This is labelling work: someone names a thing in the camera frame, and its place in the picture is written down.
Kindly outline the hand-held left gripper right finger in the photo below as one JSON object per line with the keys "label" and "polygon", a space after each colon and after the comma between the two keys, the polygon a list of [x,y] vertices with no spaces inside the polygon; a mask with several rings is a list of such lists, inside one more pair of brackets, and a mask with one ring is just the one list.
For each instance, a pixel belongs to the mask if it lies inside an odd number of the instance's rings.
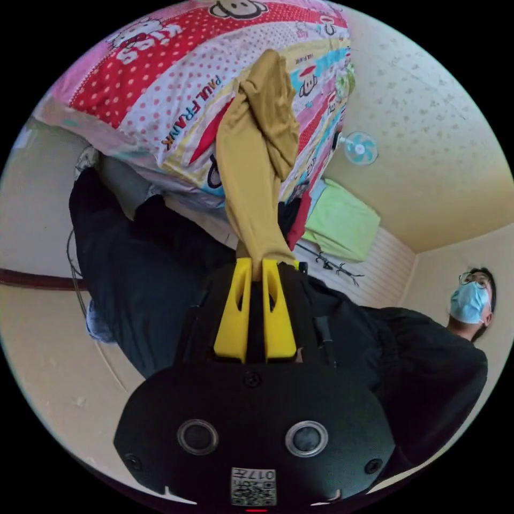
{"label": "hand-held left gripper right finger", "polygon": [[267,360],[290,360],[297,346],[278,264],[263,260],[263,335]]}

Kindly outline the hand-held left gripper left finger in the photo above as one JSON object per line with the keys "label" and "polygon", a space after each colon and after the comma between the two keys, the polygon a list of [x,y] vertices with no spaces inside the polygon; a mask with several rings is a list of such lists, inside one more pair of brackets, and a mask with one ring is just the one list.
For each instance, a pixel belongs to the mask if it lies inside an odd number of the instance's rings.
{"label": "hand-held left gripper left finger", "polygon": [[252,260],[238,258],[213,350],[218,358],[245,363],[250,320]]}

